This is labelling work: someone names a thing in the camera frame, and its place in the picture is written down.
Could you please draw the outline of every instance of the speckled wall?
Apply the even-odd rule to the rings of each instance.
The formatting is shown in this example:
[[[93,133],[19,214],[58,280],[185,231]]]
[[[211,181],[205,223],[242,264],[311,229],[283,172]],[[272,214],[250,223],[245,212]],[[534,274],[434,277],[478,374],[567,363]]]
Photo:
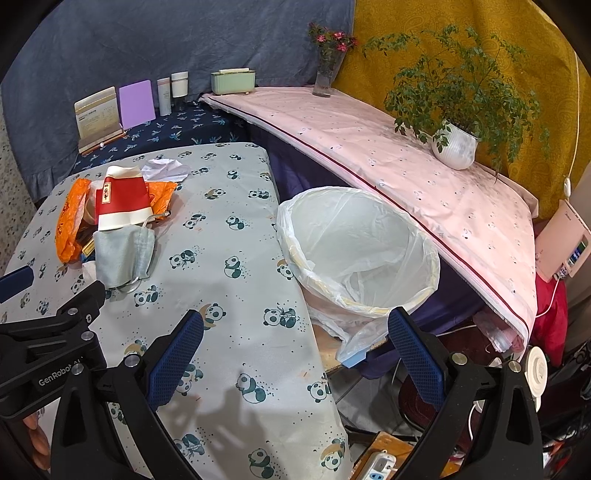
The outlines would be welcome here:
[[[0,97],[0,273],[4,272],[35,206],[12,155]]]

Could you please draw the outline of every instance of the navy tablecloth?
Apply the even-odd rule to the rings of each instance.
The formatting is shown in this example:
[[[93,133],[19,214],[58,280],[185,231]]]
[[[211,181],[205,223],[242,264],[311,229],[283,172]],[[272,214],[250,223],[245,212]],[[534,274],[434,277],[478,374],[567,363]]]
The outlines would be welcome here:
[[[245,122],[205,103],[192,103],[184,112],[158,116],[127,130],[123,138],[87,155],[78,155],[72,173],[98,165],[165,148],[189,147],[219,142],[249,141]]]

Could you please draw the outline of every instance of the red fabric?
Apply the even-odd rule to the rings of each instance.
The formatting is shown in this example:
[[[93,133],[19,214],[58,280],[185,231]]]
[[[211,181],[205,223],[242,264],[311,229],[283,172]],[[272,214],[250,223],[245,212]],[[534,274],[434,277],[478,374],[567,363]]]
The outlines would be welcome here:
[[[535,275],[535,292],[538,297],[538,313],[545,312],[550,305],[556,280],[546,283],[538,274]],[[531,332],[530,343],[539,346],[550,359],[554,367],[562,364],[566,329],[569,325],[566,303],[566,286],[560,281],[556,288],[554,301],[548,313],[536,318]]]

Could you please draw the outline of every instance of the pink sheet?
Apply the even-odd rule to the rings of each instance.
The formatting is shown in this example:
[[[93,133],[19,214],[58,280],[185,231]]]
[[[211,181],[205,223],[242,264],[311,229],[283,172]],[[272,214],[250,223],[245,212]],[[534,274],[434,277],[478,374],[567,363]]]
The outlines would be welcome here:
[[[532,214],[537,201],[474,164],[457,171],[428,145],[394,132],[394,120],[344,93],[319,98],[306,87],[257,88],[203,101],[280,137],[351,186],[406,210],[440,255],[507,325],[479,325],[500,351],[521,352],[537,311]]]

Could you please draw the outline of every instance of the blue fabric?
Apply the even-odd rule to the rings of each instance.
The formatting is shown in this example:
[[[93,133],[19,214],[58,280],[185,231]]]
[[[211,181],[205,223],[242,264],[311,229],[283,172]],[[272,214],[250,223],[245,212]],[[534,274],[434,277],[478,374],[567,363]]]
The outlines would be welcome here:
[[[123,138],[86,155],[79,154],[72,173],[165,148],[246,142],[249,138],[244,125],[244,120],[205,103],[190,105],[184,112],[158,116],[156,120],[130,128]]]
[[[308,23],[352,30],[355,0],[64,0],[33,32],[2,82],[12,149],[33,201],[71,171],[74,103],[95,92],[189,71],[189,99],[211,72],[250,67],[258,86],[316,75]]]

